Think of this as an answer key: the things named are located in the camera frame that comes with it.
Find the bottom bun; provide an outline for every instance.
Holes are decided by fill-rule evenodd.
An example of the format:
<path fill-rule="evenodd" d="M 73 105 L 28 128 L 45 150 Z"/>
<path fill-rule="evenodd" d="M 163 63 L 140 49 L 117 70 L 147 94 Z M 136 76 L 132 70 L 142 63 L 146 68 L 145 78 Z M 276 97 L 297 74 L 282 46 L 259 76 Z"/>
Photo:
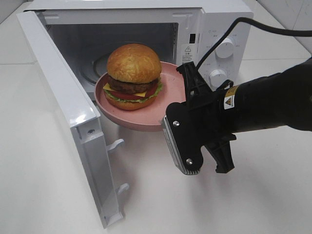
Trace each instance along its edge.
<path fill-rule="evenodd" d="M 116 101 L 116 100 L 112 99 L 107 93 L 105 93 L 105 96 L 111 105 L 118 107 L 122 110 L 127 110 L 127 111 L 133 111 L 133 110 L 137 110 L 137 109 L 146 107 L 148 105 L 151 105 L 152 102 L 157 97 L 157 96 L 151 97 L 147 101 L 141 103 L 141 102 L 133 102 L 133 101 L 127 101 L 127 102 Z"/>

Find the open microwave door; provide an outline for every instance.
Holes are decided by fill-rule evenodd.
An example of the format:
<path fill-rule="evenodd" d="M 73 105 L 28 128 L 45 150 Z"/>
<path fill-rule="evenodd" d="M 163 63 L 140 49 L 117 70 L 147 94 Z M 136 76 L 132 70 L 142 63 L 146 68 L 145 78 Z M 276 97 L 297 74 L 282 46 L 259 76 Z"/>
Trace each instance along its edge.
<path fill-rule="evenodd" d="M 66 118 L 104 228 L 122 218 L 108 151 L 122 142 L 106 145 L 94 106 L 40 21 L 40 13 L 18 14 L 29 47 L 44 74 L 44 82 Z"/>

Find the white countertop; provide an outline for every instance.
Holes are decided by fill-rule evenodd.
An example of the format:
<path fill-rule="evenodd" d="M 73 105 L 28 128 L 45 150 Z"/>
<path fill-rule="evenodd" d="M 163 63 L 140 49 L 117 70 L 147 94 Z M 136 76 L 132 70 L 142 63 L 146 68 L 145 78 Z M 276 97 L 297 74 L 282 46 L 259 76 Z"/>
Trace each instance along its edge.
<path fill-rule="evenodd" d="M 279 24 L 258 3 L 255 18 Z M 311 132 L 289 127 L 236 134 L 235 168 L 199 175 L 175 166 L 162 132 L 101 117 L 125 218 L 103 229 L 70 130 L 46 96 L 15 14 L 0 24 L 0 233 L 225 234 L 312 232 Z M 293 38 L 252 29 L 238 83 L 281 72 L 311 55 Z"/>

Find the white microwave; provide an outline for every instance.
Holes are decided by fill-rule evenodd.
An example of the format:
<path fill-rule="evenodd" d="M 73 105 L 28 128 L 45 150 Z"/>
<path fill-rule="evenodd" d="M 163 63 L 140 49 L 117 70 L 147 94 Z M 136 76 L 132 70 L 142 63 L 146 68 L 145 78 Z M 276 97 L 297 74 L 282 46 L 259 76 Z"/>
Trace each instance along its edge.
<path fill-rule="evenodd" d="M 100 113 L 93 104 L 95 83 L 106 72 L 110 53 L 123 44 L 143 43 L 161 61 L 195 64 L 238 17 L 253 17 L 242 0 L 34 0 L 18 14 L 46 92 L 68 122 L 102 224 L 122 218 Z M 239 24 L 200 67 L 216 89 L 235 81 L 250 26 Z"/>

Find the pink bowl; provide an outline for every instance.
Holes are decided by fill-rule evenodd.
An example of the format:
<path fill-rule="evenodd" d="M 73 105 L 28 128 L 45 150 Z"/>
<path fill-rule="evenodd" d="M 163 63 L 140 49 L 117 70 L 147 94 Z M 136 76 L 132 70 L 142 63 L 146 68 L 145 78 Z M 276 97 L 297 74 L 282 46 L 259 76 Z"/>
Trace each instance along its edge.
<path fill-rule="evenodd" d="M 95 98 L 100 110 L 112 122 L 137 131 L 157 132 L 161 131 L 161 120 L 166 114 L 167 106 L 172 102 L 184 102 L 184 81 L 182 75 L 176 71 L 177 66 L 167 62 L 161 62 L 162 90 L 155 101 L 144 108 L 125 111 L 111 105 L 104 94 L 103 82 L 108 76 L 105 73 L 96 83 Z"/>

